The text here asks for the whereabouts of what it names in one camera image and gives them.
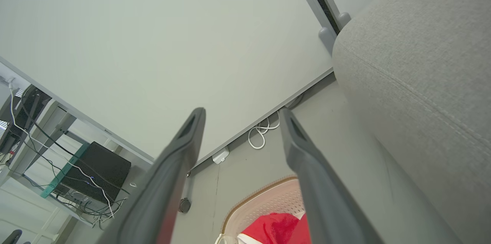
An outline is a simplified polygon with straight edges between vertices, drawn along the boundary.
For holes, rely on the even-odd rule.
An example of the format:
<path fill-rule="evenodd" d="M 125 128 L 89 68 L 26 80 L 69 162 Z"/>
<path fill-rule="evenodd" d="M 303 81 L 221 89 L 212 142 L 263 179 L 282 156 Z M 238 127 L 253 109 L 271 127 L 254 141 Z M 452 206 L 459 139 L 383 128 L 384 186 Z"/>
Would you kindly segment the red garment with white band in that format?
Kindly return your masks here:
<path fill-rule="evenodd" d="M 307 216 L 272 213 L 260 216 L 238 237 L 238 244 L 312 244 Z"/>

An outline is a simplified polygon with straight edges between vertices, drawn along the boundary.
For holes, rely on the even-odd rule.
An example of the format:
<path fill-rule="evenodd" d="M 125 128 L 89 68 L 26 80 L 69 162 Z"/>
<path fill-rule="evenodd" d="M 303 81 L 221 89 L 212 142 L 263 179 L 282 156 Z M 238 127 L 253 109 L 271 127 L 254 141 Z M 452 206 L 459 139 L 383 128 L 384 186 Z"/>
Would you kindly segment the wide white partition panel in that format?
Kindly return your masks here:
<path fill-rule="evenodd" d="M 0 0 L 0 61 L 149 159 L 198 164 L 333 69 L 307 0 Z"/>

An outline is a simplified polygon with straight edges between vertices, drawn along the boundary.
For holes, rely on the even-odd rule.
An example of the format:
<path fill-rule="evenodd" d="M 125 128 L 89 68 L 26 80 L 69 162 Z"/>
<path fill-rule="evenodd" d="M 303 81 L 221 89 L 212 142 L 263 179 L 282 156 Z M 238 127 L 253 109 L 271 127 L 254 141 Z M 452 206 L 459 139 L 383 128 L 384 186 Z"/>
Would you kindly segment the teal shelf bar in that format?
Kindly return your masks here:
<path fill-rule="evenodd" d="M 47 198 L 53 191 L 62 185 L 75 189 L 74 186 L 69 186 L 69 183 L 73 185 L 75 182 L 81 182 L 82 186 L 91 185 L 93 177 L 85 174 L 81 167 L 77 165 L 80 163 L 80 158 L 85 154 L 88 147 L 89 144 L 84 143 L 71 159 L 66 159 L 67 163 L 65 166 L 59 169 L 58 174 L 56 174 L 51 183 L 49 183 L 40 194 L 42 198 Z"/>

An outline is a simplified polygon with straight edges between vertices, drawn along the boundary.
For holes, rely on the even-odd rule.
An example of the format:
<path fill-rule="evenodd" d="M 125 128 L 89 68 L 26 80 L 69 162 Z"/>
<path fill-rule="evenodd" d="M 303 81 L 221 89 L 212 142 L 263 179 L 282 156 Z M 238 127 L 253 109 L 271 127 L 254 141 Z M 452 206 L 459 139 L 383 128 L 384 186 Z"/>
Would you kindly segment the cream plastic laundry basket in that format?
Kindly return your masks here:
<path fill-rule="evenodd" d="M 240 244 L 238 235 L 260 216 L 305 214 L 300 184 L 296 176 L 286 176 L 247 196 L 228 212 L 214 244 Z"/>

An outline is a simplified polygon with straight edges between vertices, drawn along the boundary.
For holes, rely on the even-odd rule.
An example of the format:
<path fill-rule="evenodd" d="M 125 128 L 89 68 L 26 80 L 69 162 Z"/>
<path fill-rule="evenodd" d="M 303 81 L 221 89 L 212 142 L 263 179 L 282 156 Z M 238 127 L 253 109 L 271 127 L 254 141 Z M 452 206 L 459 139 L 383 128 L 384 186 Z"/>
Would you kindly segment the black monitor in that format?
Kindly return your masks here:
<path fill-rule="evenodd" d="M 0 108 L 0 123 L 6 122 L 5 130 L 0 128 L 0 155 L 14 151 L 14 146 L 26 139 L 26 134 L 16 127 L 15 122 L 22 129 L 29 131 L 33 127 L 33 121 L 37 120 L 51 97 L 40 89 L 30 85 L 26 90 L 20 91 L 19 95 L 13 98 L 13 114 L 11 114 L 11 96 Z"/>

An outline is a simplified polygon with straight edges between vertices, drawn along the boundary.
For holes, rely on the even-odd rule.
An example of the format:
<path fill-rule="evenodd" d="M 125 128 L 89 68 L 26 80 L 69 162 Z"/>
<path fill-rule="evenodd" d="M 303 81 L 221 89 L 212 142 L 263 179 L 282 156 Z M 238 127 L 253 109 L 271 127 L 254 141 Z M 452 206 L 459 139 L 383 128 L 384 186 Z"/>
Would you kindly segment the white power adapter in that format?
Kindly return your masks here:
<path fill-rule="evenodd" d="M 230 151 L 228 149 L 228 146 L 225 146 L 212 156 L 212 160 L 215 164 L 220 164 L 226 160 L 229 154 Z"/>

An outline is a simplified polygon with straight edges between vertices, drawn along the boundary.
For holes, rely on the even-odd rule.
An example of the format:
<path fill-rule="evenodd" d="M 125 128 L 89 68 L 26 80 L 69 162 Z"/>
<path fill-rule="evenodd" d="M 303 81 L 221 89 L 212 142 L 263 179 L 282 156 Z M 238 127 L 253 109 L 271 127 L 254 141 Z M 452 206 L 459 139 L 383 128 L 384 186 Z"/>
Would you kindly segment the black computer box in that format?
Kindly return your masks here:
<path fill-rule="evenodd" d="M 77 164 L 85 174 L 93 177 L 90 186 L 82 186 L 81 182 L 75 182 L 75 190 L 99 202 L 115 202 L 125 179 L 127 178 L 131 163 L 118 154 L 103 147 L 97 142 L 88 143 L 89 147 Z"/>

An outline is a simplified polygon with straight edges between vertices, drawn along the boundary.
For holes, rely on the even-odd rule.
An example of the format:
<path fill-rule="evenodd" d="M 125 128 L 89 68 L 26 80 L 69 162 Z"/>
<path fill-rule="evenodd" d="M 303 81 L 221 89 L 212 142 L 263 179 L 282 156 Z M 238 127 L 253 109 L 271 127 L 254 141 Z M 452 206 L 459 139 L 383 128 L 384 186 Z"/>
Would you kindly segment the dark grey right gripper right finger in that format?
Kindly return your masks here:
<path fill-rule="evenodd" d="M 292 111 L 279 111 L 286 162 L 297 175 L 312 244 L 384 244 Z"/>

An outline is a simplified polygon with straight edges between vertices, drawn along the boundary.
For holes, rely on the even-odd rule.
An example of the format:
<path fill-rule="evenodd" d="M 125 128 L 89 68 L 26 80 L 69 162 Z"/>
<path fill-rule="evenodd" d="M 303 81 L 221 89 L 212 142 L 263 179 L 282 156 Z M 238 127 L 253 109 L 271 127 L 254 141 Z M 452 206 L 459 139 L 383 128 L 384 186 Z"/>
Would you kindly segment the grey partition foot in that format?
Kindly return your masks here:
<path fill-rule="evenodd" d="M 349 13 L 346 12 L 339 13 L 337 17 L 339 30 L 341 31 L 350 21 L 351 21 L 351 16 L 349 15 Z"/>
<path fill-rule="evenodd" d="M 318 32 L 318 37 L 328 53 L 332 56 L 334 43 L 337 38 L 336 32 L 331 27 L 322 27 Z"/>
<path fill-rule="evenodd" d="M 182 195 L 183 199 L 191 200 L 193 184 L 194 184 L 194 176 L 192 174 L 192 171 L 189 171 L 186 175 L 186 181 L 185 181 L 183 195 Z"/>

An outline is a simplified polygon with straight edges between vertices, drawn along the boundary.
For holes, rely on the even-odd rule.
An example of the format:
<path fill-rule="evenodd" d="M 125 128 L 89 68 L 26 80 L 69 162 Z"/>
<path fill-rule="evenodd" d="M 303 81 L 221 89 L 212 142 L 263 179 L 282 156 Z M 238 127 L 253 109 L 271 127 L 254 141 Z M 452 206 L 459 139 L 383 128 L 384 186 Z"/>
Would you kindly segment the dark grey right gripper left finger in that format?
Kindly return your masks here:
<path fill-rule="evenodd" d="M 191 112 L 98 244 L 170 244 L 186 175 L 198 160 L 205 121 L 204 108 Z"/>

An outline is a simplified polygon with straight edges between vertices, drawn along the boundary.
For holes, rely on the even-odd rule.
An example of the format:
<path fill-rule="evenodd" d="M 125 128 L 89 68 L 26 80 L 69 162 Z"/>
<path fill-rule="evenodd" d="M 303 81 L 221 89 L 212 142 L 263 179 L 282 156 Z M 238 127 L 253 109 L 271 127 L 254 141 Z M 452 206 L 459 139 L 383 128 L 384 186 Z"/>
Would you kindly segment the grey fabric sofa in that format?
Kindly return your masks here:
<path fill-rule="evenodd" d="M 334 44 L 349 104 L 464 244 L 491 244 L 491 0 L 374 0 Z"/>

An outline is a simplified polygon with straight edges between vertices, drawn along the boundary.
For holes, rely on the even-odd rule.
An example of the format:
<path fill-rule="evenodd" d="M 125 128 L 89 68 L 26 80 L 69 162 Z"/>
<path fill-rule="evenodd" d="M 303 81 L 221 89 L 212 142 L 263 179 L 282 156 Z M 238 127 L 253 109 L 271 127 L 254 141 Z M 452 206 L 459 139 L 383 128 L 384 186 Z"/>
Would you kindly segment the white desk frame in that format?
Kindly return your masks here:
<path fill-rule="evenodd" d="M 111 133 L 93 125 L 65 103 L 51 99 L 30 130 L 27 142 L 35 143 L 37 150 L 42 150 L 55 167 L 52 168 L 46 160 L 38 158 L 28 167 L 26 175 L 35 185 L 44 186 L 54 178 L 54 171 L 67 163 L 69 154 L 66 151 L 75 153 L 82 143 L 93 141 L 106 148 L 114 148 L 133 164 L 123 185 L 128 192 L 134 189 L 131 184 L 137 184 L 143 171 L 149 169 L 154 161 L 149 155 L 135 151 Z M 27 241 L 37 244 L 62 242 L 61 234 L 68 232 L 70 221 L 76 221 L 65 244 L 96 244 L 103 230 L 111 223 L 108 220 L 87 225 L 75 214 L 70 214 L 67 205 L 62 207 L 42 198 L 32 187 L 23 185 L 18 174 L 0 174 L 0 242 L 16 229 L 23 230 L 18 244 Z"/>

